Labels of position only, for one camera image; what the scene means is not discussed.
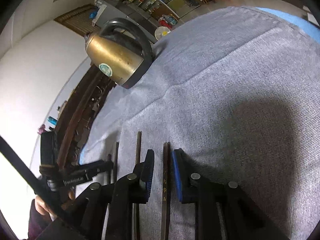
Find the left hand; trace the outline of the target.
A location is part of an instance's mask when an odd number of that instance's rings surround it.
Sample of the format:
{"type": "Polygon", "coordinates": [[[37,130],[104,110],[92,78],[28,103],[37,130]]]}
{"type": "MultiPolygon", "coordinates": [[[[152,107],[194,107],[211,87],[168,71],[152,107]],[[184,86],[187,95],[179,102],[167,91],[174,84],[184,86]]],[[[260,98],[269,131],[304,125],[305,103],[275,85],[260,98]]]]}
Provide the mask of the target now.
{"type": "MultiPolygon", "coordinates": [[[[67,200],[61,205],[63,210],[67,209],[71,205],[71,203],[75,200],[74,191],[68,192],[67,200]]],[[[57,218],[57,215],[51,210],[51,208],[42,200],[42,198],[38,195],[35,197],[35,209],[38,213],[43,215],[49,221],[54,221],[57,218]]]]}

